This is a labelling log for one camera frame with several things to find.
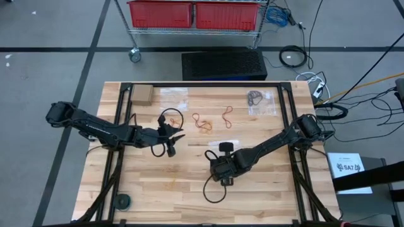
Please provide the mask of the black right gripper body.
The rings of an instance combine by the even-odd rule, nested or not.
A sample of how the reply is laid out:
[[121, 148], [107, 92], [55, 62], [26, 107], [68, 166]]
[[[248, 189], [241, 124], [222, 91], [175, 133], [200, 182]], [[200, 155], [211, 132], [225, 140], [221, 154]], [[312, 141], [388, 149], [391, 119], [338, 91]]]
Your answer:
[[233, 186], [233, 170], [232, 170], [232, 159], [234, 157], [234, 144], [232, 142], [222, 142], [218, 146], [219, 152], [223, 153], [223, 156], [219, 157], [220, 163], [223, 165], [221, 167], [222, 177], [220, 179], [221, 186]]

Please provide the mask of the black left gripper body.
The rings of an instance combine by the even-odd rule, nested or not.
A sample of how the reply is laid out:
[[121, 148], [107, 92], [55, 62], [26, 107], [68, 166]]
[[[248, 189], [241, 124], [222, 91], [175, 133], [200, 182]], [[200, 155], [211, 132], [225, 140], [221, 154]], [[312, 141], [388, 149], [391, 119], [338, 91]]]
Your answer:
[[167, 146], [168, 157], [173, 157], [175, 155], [175, 142], [170, 139], [176, 133], [176, 128], [172, 127], [170, 124], [165, 123], [165, 117], [161, 114], [157, 120], [158, 122], [158, 139], [163, 145]]

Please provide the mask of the small cardboard box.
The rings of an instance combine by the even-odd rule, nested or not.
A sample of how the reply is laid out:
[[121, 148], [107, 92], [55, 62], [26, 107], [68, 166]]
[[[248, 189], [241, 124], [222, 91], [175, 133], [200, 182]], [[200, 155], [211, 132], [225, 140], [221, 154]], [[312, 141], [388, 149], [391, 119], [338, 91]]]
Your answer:
[[153, 96], [153, 86], [150, 84], [134, 84], [131, 95], [133, 105], [151, 106]]

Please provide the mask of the black tape roll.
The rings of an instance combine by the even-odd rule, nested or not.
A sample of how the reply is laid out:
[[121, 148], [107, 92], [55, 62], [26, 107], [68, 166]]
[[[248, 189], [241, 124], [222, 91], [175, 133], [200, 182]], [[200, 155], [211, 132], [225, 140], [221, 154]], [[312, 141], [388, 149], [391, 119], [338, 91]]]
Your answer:
[[114, 197], [114, 207], [119, 211], [127, 211], [131, 205], [131, 198], [127, 194], [117, 194]]

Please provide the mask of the black perforated metal box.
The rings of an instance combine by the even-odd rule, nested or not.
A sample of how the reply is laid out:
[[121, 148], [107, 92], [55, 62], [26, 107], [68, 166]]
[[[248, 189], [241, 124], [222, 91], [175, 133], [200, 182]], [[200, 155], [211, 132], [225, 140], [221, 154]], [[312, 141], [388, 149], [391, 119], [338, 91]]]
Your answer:
[[259, 50], [185, 53], [181, 61], [184, 81], [264, 81], [268, 75]]

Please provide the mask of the cart caster wheel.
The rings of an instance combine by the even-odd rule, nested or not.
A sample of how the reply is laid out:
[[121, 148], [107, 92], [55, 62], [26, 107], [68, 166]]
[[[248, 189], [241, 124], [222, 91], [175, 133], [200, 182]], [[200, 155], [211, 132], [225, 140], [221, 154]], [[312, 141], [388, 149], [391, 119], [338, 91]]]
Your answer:
[[132, 48], [129, 51], [128, 56], [129, 56], [129, 60], [132, 63], [137, 63], [137, 62], [139, 62], [141, 60], [141, 53], [140, 53], [140, 50], [138, 48]]

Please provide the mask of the red plastic bin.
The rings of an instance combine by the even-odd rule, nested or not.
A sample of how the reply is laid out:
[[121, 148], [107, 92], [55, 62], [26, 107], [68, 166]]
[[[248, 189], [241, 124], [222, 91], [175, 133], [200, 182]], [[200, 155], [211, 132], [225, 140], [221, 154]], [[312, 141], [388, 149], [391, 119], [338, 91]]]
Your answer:
[[258, 8], [256, 3], [196, 3], [196, 28], [254, 30]]
[[189, 2], [136, 0], [127, 4], [135, 28], [190, 28], [193, 22]]

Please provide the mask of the white power strip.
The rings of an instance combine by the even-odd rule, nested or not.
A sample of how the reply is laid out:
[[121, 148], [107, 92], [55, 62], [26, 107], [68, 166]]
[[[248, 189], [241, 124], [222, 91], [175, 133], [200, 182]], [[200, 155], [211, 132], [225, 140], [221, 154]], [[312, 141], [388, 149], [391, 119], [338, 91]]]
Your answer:
[[319, 82], [319, 84], [317, 85], [316, 89], [313, 92], [313, 96], [315, 98], [319, 98], [322, 94], [323, 94], [323, 89], [325, 87], [325, 82]]

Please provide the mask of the grey stand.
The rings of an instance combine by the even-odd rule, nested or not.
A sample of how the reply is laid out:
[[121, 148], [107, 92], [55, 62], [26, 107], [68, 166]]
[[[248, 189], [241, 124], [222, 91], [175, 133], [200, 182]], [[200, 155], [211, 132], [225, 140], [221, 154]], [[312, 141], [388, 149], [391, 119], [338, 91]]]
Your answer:
[[[332, 164], [334, 178], [386, 166], [383, 158], [362, 158], [361, 163], [353, 161], [337, 161]], [[336, 191], [339, 207], [344, 214], [363, 212], [370, 217], [378, 214], [391, 216], [394, 227], [403, 227], [397, 201], [404, 199], [404, 190], [393, 190], [392, 183], [373, 185], [358, 189]]]

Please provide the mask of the black beam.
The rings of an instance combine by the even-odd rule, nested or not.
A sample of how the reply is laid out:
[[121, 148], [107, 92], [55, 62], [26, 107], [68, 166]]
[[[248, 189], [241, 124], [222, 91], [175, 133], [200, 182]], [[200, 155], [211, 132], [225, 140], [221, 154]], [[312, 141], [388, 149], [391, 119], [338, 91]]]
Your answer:
[[404, 161], [333, 179], [336, 191], [404, 181]]

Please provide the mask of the grey device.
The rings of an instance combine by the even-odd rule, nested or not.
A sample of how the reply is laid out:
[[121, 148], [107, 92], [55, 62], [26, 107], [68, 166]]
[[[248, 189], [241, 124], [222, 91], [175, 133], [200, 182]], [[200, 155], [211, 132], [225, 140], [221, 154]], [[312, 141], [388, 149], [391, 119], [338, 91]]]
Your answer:
[[395, 80], [395, 96], [400, 102], [401, 108], [404, 111], [404, 78]]

